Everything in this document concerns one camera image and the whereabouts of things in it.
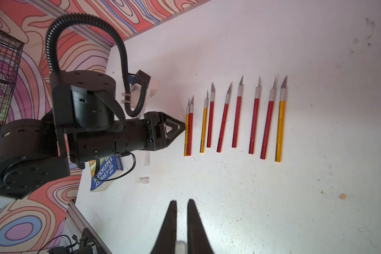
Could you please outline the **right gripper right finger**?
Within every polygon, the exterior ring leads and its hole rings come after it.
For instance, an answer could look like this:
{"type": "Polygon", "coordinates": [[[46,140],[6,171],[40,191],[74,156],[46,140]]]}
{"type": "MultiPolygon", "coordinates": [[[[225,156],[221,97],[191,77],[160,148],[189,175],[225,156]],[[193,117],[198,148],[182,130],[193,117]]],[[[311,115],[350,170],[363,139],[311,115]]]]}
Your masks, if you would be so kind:
{"type": "Polygon", "coordinates": [[[187,243],[189,254],[214,254],[193,199],[187,204],[187,243]]]}

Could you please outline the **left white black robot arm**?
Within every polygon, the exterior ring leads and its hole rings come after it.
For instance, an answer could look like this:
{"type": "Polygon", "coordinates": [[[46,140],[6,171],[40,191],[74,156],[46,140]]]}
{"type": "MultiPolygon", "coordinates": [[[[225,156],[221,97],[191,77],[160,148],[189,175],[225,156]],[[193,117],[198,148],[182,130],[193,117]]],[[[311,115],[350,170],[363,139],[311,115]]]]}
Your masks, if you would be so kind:
{"type": "Polygon", "coordinates": [[[53,107],[42,119],[0,127],[0,196],[22,199],[70,175],[69,164],[168,147],[185,123],[163,112],[126,119],[115,99],[116,82],[82,70],[50,75],[53,107]]]}

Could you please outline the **yellow carving knife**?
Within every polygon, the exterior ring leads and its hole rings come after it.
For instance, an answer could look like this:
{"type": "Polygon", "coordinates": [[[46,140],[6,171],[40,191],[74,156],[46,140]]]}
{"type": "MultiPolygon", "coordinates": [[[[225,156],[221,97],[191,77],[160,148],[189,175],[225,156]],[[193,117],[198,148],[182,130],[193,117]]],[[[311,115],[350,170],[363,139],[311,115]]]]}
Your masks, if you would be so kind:
{"type": "Polygon", "coordinates": [[[275,162],[278,162],[278,163],[281,162],[281,158],[282,158],[286,98],[287,98],[287,76],[285,76],[283,83],[281,85],[280,98],[279,98],[279,113],[278,113],[276,155],[275,155],[275,162]]]}

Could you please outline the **yellow knife group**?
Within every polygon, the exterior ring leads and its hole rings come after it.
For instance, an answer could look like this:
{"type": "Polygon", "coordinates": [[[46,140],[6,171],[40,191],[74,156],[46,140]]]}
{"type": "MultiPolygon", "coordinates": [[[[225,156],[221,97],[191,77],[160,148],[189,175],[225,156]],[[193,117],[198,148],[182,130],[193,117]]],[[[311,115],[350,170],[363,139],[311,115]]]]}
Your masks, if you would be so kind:
{"type": "Polygon", "coordinates": [[[209,102],[209,94],[208,94],[208,91],[207,91],[206,92],[206,98],[204,100],[204,108],[203,108],[200,153],[204,153],[204,148],[205,148],[205,136],[206,136],[206,122],[207,122],[208,102],[209,102]]]}

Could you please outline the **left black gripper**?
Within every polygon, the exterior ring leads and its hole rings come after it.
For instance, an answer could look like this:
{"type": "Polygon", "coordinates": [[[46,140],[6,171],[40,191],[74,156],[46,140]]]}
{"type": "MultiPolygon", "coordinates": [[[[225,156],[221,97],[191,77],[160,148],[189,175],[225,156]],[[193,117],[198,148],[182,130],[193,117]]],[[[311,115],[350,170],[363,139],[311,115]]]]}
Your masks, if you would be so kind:
{"type": "Polygon", "coordinates": [[[69,157],[75,164],[131,151],[165,149],[183,132],[185,123],[164,112],[126,120],[121,132],[82,132],[68,138],[69,157]]]}

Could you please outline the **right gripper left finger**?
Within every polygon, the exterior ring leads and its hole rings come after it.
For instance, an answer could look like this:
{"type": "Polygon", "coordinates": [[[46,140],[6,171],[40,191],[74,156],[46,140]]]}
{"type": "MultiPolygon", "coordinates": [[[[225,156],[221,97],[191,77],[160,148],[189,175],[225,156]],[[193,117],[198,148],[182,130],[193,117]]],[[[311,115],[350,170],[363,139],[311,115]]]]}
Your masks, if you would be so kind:
{"type": "Polygon", "coordinates": [[[151,254],[174,254],[177,240],[177,202],[169,203],[151,254]]]}

